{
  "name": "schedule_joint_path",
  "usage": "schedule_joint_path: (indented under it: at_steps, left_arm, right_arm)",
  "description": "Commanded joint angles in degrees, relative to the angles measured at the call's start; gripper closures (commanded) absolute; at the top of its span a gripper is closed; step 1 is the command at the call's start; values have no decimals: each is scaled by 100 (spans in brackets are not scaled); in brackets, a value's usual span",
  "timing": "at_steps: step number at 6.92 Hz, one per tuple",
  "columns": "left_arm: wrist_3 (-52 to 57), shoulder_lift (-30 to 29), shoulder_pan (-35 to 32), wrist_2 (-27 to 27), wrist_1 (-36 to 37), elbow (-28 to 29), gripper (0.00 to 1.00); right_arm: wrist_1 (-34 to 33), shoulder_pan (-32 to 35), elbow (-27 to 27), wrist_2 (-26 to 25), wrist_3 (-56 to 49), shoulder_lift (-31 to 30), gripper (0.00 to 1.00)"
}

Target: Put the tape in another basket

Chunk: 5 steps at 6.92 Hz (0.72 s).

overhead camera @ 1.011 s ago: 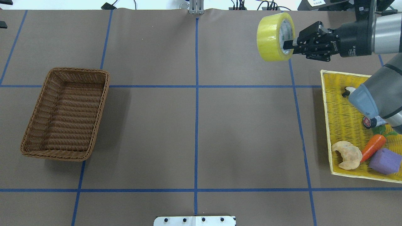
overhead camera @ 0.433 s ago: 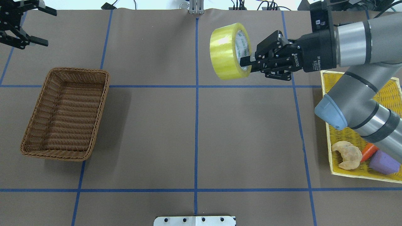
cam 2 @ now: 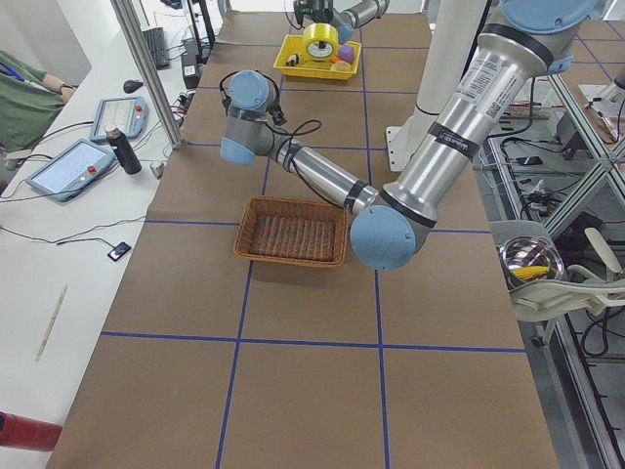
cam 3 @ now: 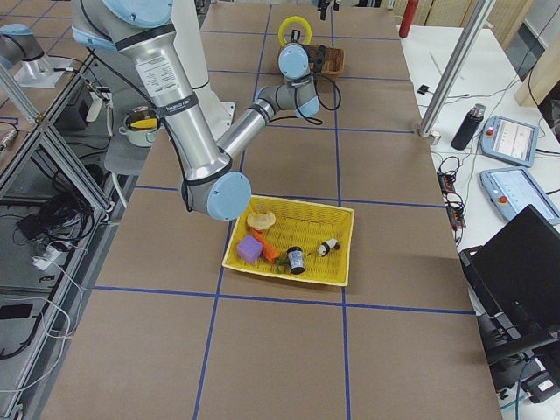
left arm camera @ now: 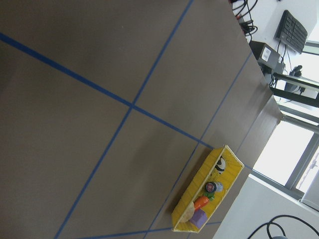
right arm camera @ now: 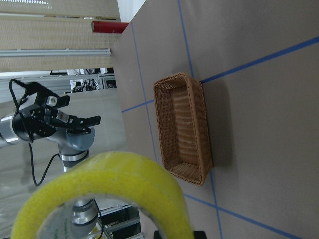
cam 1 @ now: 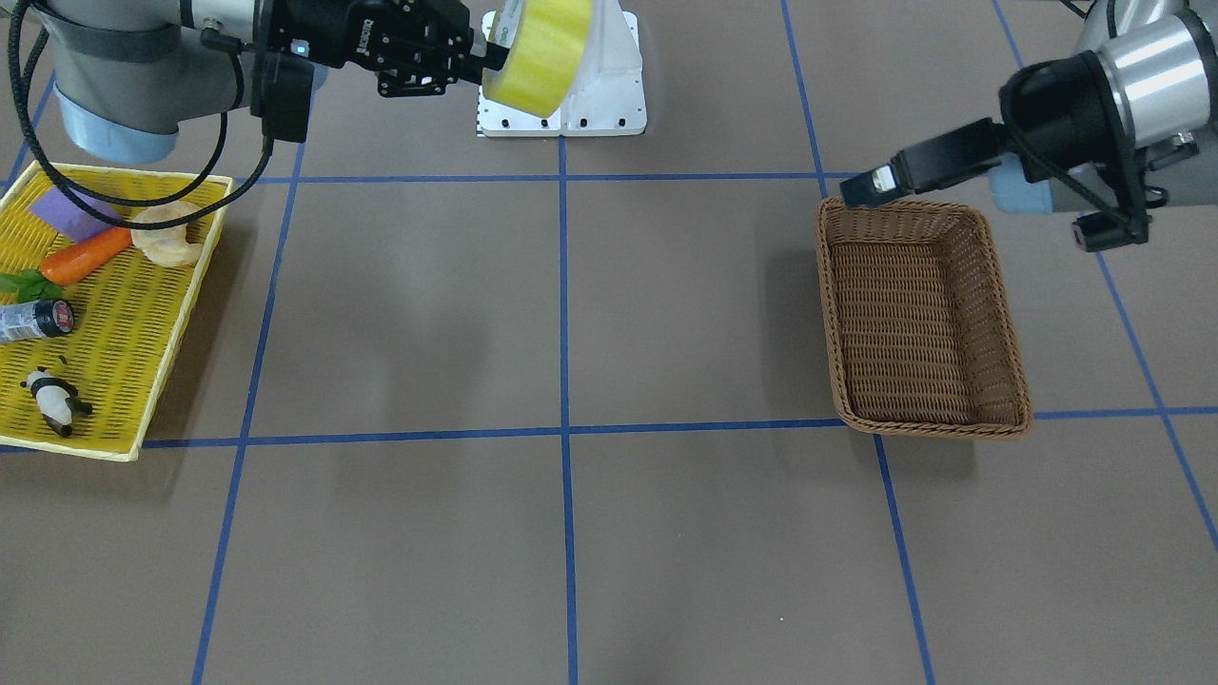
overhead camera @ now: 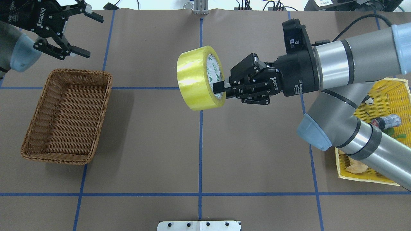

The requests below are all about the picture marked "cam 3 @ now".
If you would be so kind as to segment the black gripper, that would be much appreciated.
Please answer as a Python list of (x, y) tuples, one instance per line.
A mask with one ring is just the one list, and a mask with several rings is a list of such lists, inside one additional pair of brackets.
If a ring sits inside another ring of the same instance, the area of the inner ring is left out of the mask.
[[(321, 20), (326, 19), (326, 12), (328, 9), (328, 0), (318, 0), (318, 11), (319, 11), (319, 18)], [(301, 39), (301, 31), (300, 30), (293, 30), (290, 35), (290, 39), (286, 42), (286, 45), (289, 44), (296, 44), (302, 45)]]

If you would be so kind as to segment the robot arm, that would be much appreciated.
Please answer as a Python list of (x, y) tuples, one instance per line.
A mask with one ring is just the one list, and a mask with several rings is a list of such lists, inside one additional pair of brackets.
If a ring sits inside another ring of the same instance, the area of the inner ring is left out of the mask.
[[(196, 8), (191, 1), (179, 1), (186, 9), (175, 11), (174, 1), (73, 1), (74, 40), (94, 49), (119, 52), (134, 61), (151, 98), (163, 95), (190, 95), (193, 88), (174, 47), (176, 23), (193, 30), (194, 59), (190, 64), (205, 68)], [(299, 86), (311, 76), (308, 46), (289, 42), (279, 56), (279, 68), (289, 87)], [(46, 53), (24, 24), (1, 27), (1, 64), (13, 68), (17, 63), (44, 62), (40, 72), (51, 72), (43, 59)]]
[(279, 54), (283, 84), (264, 87), (220, 138), (207, 120), (219, 100), (204, 103), (207, 62), (200, 21), (192, 1), (74, 1), (73, 37), (86, 47), (128, 57), (176, 150), (187, 209), (220, 221), (240, 216), (249, 205), (249, 180), (232, 168), (235, 158), (275, 115), (299, 118), (319, 112), (308, 55), (298, 43)]

